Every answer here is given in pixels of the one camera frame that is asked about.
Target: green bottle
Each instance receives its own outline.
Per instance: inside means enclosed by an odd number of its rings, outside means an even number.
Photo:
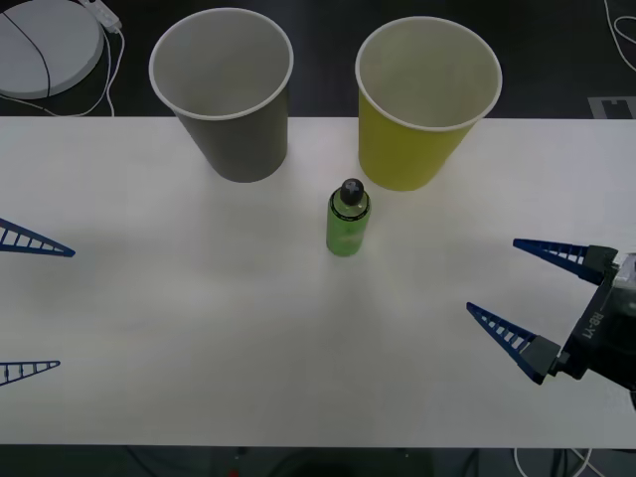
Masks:
[[[329,199],[327,248],[340,256],[360,249],[371,214],[371,199],[358,179],[347,179]]]

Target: white cable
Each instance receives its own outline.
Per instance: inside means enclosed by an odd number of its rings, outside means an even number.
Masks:
[[[524,469],[521,468],[521,464],[519,463],[518,450],[519,449],[517,448],[513,450],[513,456],[515,457],[515,465],[517,466],[517,470],[522,475],[522,477],[528,477],[526,472],[524,472]],[[592,449],[587,449],[587,452],[585,453],[585,457],[580,455],[580,453],[576,449],[571,449],[571,451],[574,452],[574,454],[576,454],[578,458],[583,461],[582,465],[578,468],[578,470],[573,475],[571,475],[571,477],[578,477],[580,474],[583,473],[583,470],[585,470],[585,467],[589,467],[590,470],[592,470],[596,475],[598,475],[598,477],[605,477],[603,474],[600,473],[600,471],[596,467],[594,467],[592,464],[589,463],[589,457],[592,455]]]
[[[110,82],[108,83],[108,86],[106,87],[106,100],[108,101],[108,105],[110,106],[110,115],[114,116],[115,115],[115,108],[112,105],[112,100],[110,99],[110,87],[112,86],[113,82],[115,81],[115,77],[117,76],[117,72],[119,71],[119,64],[121,63],[121,57],[123,57],[123,50],[126,47],[126,41],[123,38],[123,33],[121,33],[121,30],[119,30],[117,27],[113,27],[115,29],[115,32],[121,37],[121,50],[119,51],[119,58],[117,58],[117,64],[115,65],[115,71],[112,72],[112,78],[110,79]]]
[[[634,40],[633,38],[628,37],[627,35],[625,35],[623,32],[621,32],[618,29],[618,22],[620,20],[634,20],[636,21],[636,17],[618,17],[616,20],[614,20],[614,23],[612,24],[612,20],[611,18],[609,18],[609,6],[607,5],[607,0],[603,0],[605,2],[605,14],[607,15],[607,26],[609,27],[609,32],[612,34],[612,38],[614,39],[614,43],[616,44],[616,48],[618,49],[618,54],[620,55],[620,58],[623,59],[623,62],[625,62],[625,65],[627,65],[629,68],[631,68],[634,72],[636,72],[636,67],[634,67],[631,63],[629,63],[627,61],[627,59],[625,58],[625,55],[623,55],[623,51],[620,49],[620,45],[618,44],[618,39],[616,38],[616,33],[618,33],[621,37],[623,37],[625,40],[632,42],[633,44],[636,45],[636,40]]]
[[[521,468],[521,464],[519,463],[519,454],[517,450],[518,450],[517,447],[515,447],[515,450],[513,451],[513,456],[515,457],[515,465],[517,466],[517,470],[522,475],[522,477],[528,477],[528,475],[526,475],[526,472],[524,472],[524,470]]]
[[[585,457],[583,457],[580,452],[578,452],[576,449],[570,449],[572,452],[574,452],[574,454],[576,454],[576,456],[582,460],[585,461]],[[590,462],[589,462],[589,457],[587,458],[587,467],[589,467],[589,469],[594,472],[598,477],[605,477],[600,470],[598,470],[596,467],[594,467]]]
[[[585,458],[583,459],[583,463],[578,468],[578,470],[574,472],[570,477],[578,477],[580,474],[583,473],[583,470],[585,470],[585,467],[587,467],[587,465],[589,464],[590,455],[592,455],[592,449],[587,449],[587,452],[585,452]]]
[[[41,107],[38,104],[34,104],[32,102],[28,102],[28,101],[23,101],[22,99],[17,99],[15,97],[9,97],[9,96],[5,96],[4,94],[0,94],[0,97],[2,99],[6,99],[8,101],[13,101],[13,102],[19,102],[20,104],[26,104],[27,106],[31,106],[31,107],[35,107],[36,109],[40,109],[41,111],[46,112],[47,114],[50,114],[51,116],[55,116],[55,117],[81,117],[81,116],[85,116],[87,114],[89,114],[91,111],[93,111],[100,103],[101,100],[103,99],[104,95],[108,93],[108,89],[110,88],[110,84],[112,83],[112,79],[110,77],[110,42],[108,41],[108,35],[106,35],[105,30],[102,29],[101,33],[103,33],[103,37],[106,39],[106,49],[107,49],[107,61],[108,61],[108,70],[106,70],[106,83],[103,87],[103,91],[101,92],[101,96],[99,97],[99,99],[97,100],[97,102],[88,110],[88,111],[84,111],[81,112],[79,114],[55,114],[52,111],[49,111],[48,109],[46,109],[45,107]],[[110,104],[110,115],[114,116],[114,109],[112,107],[112,103],[110,103],[110,98],[108,99],[108,103]]]

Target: bottle cap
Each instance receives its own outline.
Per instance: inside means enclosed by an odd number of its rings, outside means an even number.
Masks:
[[[365,186],[358,179],[347,179],[340,188],[340,200],[348,206],[357,206],[365,196]]]

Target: white disc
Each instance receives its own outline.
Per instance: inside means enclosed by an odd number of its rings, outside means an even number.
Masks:
[[[50,95],[76,85],[97,64],[103,49],[101,27],[82,5],[35,0],[6,13],[42,52],[51,75]],[[47,95],[42,58],[4,15],[0,15],[0,93],[20,99]]]

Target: cup rim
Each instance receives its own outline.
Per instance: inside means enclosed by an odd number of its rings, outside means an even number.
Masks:
[[[481,45],[483,47],[486,48],[486,51],[489,52],[490,55],[492,56],[492,59],[494,60],[495,66],[497,68],[497,90],[495,91],[495,95],[493,97],[493,100],[490,102],[490,104],[488,104],[488,106],[486,106],[486,108],[482,112],[477,114],[472,119],[469,119],[467,121],[462,122],[461,124],[453,124],[452,126],[443,126],[443,127],[438,127],[438,126],[419,126],[417,124],[412,124],[410,122],[406,122],[406,121],[404,121],[402,119],[399,119],[399,118],[393,116],[392,114],[389,114],[388,112],[384,111],[375,101],[373,101],[371,96],[367,93],[367,90],[365,89],[365,86],[362,83],[362,78],[360,77],[360,59],[362,57],[362,53],[364,52],[365,48],[367,47],[367,44],[369,43],[369,41],[372,40],[380,32],[382,32],[383,30],[385,30],[385,29],[387,29],[387,28],[389,28],[389,27],[391,27],[393,25],[397,25],[397,24],[400,24],[400,23],[406,23],[406,22],[437,22],[437,23],[445,23],[447,25],[450,25],[451,27],[459,28],[460,30],[463,30],[463,31],[467,32],[468,34],[473,36],[475,38],[475,40],[477,40],[479,43],[481,43]],[[388,22],[388,23],[382,25],[376,31],[374,31],[371,35],[369,35],[369,37],[367,37],[365,42],[360,47],[360,50],[358,50],[358,55],[356,56],[356,81],[358,82],[358,88],[362,92],[362,94],[365,97],[365,99],[369,102],[369,104],[377,112],[379,112],[386,119],[389,119],[392,122],[395,122],[395,123],[400,124],[402,126],[408,127],[410,129],[417,129],[419,131],[447,132],[447,131],[455,131],[457,129],[463,129],[465,127],[473,125],[479,119],[481,119],[486,114],[488,114],[492,110],[493,107],[495,107],[495,104],[499,100],[499,96],[501,94],[501,88],[502,88],[502,83],[503,83],[503,75],[502,75],[502,72],[501,72],[501,65],[499,64],[499,60],[497,59],[497,56],[495,55],[495,52],[493,52],[493,49],[490,48],[490,46],[484,41],[484,39],[482,39],[475,32],[473,32],[472,30],[464,27],[463,25],[460,25],[460,24],[455,23],[455,22],[451,22],[450,20],[445,20],[443,18],[418,16],[418,17],[399,18],[397,20],[393,20],[392,22]]]
[[[185,109],[173,104],[159,90],[159,87],[157,86],[157,82],[155,81],[155,75],[154,75],[154,71],[153,71],[154,70],[154,65],[155,65],[155,57],[157,56],[157,52],[158,52],[159,48],[164,43],[164,41],[168,37],[168,35],[170,35],[180,25],[182,25],[183,23],[187,23],[187,22],[191,21],[193,18],[198,17],[198,16],[211,15],[211,14],[214,14],[214,13],[217,13],[217,12],[224,12],[224,11],[225,12],[232,11],[232,12],[245,13],[245,14],[251,15],[253,17],[258,17],[259,19],[264,20],[267,23],[269,23],[282,36],[282,38],[283,38],[283,40],[285,42],[285,45],[287,45],[287,52],[289,54],[289,67],[287,68],[287,73],[285,74],[285,78],[283,79],[283,81],[280,83],[280,86],[267,99],[265,99],[264,101],[260,102],[256,106],[250,107],[250,108],[245,109],[243,111],[233,112],[232,114],[224,114],[224,115],[221,115],[221,116],[212,116],[212,115],[207,115],[207,114],[197,114],[195,112],[187,111],[187,110],[185,110]],[[163,102],[166,106],[168,106],[174,112],[178,112],[179,114],[183,114],[184,116],[191,117],[193,119],[201,119],[201,120],[204,120],[204,121],[225,121],[225,120],[228,120],[228,119],[236,119],[236,118],[239,118],[239,117],[247,116],[248,114],[252,114],[253,112],[258,111],[259,109],[263,109],[268,104],[270,104],[272,101],[274,101],[278,97],[278,95],[284,90],[284,88],[287,86],[287,83],[289,82],[289,78],[291,77],[291,72],[293,70],[293,67],[294,67],[294,51],[291,48],[291,42],[289,41],[289,38],[287,37],[287,34],[284,32],[284,30],[282,28],[280,28],[278,26],[277,23],[275,23],[270,18],[267,18],[264,15],[261,15],[260,13],[252,12],[251,10],[246,10],[244,8],[224,7],[224,8],[211,8],[211,9],[208,9],[208,10],[203,10],[201,12],[193,13],[192,15],[188,15],[187,17],[179,20],[177,23],[175,23],[173,26],[171,26],[168,30],[166,30],[164,32],[164,34],[161,35],[159,40],[157,40],[157,43],[155,44],[154,48],[152,49],[152,53],[150,54],[150,62],[148,63],[148,74],[150,76],[150,84],[152,85],[152,89],[155,91],[155,94],[157,95],[157,97],[159,97],[161,102]]]

